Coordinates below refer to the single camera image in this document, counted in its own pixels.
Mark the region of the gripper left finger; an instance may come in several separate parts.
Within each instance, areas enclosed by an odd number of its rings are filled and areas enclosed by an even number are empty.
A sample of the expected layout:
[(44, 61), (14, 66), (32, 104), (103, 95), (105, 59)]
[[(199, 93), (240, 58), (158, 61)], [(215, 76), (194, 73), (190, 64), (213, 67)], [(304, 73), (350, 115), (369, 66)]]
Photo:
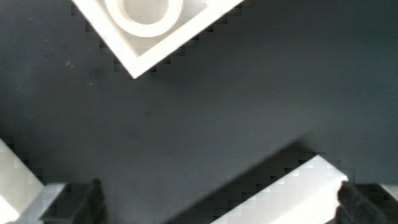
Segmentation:
[(21, 224), (108, 224), (101, 182), (46, 185), (27, 210)]

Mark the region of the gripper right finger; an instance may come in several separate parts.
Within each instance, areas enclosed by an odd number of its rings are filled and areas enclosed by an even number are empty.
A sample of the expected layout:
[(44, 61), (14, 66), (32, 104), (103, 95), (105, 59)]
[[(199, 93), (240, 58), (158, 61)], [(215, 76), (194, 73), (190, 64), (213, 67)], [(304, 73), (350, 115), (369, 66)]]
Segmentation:
[(343, 182), (336, 224), (398, 224), (398, 185)]

